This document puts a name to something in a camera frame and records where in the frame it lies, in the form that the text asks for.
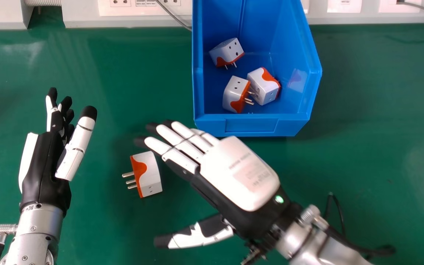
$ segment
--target blue plastic bin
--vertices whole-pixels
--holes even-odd
[[[196,126],[214,136],[295,136],[308,122],[322,67],[300,0],[194,0],[193,94]],[[237,68],[215,67],[209,50],[237,37]],[[222,108],[230,77],[266,67],[282,85],[276,101]]]

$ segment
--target metal pin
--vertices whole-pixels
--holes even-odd
[[[124,173],[124,174],[122,174],[122,177],[123,178],[126,178],[126,177],[130,177],[130,176],[134,176],[135,174],[133,173],[133,171],[132,172],[128,172],[128,173]]]

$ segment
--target green table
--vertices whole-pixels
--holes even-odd
[[[375,263],[424,264],[424,25],[311,30],[324,74],[310,122],[294,138],[244,141],[304,206],[323,208],[336,194],[354,242],[398,248]],[[28,31],[0,32],[0,223],[19,218],[22,147],[29,131],[44,131],[44,96],[55,86],[78,113],[99,110],[71,185],[59,265],[239,264],[247,250],[238,238],[155,249],[155,235],[214,209],[164,166],[164,191],[151,198],[121,179],[146,123],[193,126],[190,42],[182,28],[67,30],[56,8],[34,13]],[[336,212],[330,222],[339,226]],[[273,252],[269,264],[286,261]]]

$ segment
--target white plug body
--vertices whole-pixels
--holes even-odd
[[[213,63],[217,67],[227,67],[234,64],[244,55],[243,48],[237,38],[232,38],[221,42],[209,51]]]
[[[140,198],[163,191],[160,171],[152,151],[133,155],[130,157],[130,161]]]
[[[253,99],[260,104],[268,104],[279,96],[281,84],[264,67],[248,73]]]
[[[246,101],[251,101],[247,98],[249,88],[250,81],[233,75],[223,92],[222,107],[231,112],[242,113]]]

